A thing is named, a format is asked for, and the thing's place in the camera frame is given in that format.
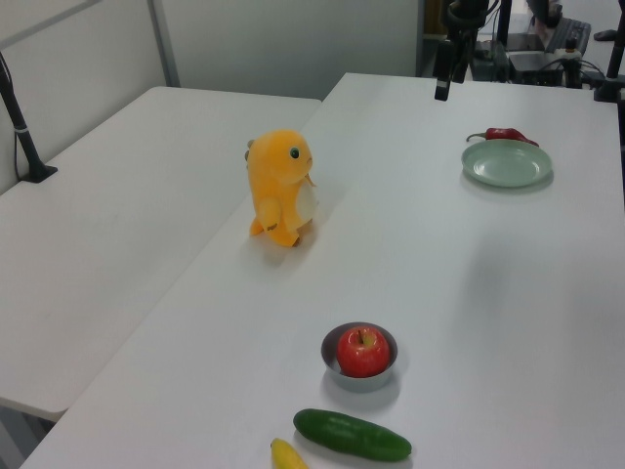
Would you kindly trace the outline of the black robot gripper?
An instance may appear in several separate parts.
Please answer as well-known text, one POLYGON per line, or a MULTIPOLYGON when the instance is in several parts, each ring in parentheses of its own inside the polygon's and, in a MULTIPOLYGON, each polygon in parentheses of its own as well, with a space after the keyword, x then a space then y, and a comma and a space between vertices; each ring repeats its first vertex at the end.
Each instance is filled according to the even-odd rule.
POLYGON ((452 43, 457 48, 454 56, 453 82, 463 83, 466 75, 465 48, 476 41, 478 31, 485 25, 487 0, 454 0, 446 8, 448 39, 437 45, 435 99, 446 101, 452 69, 452 43))

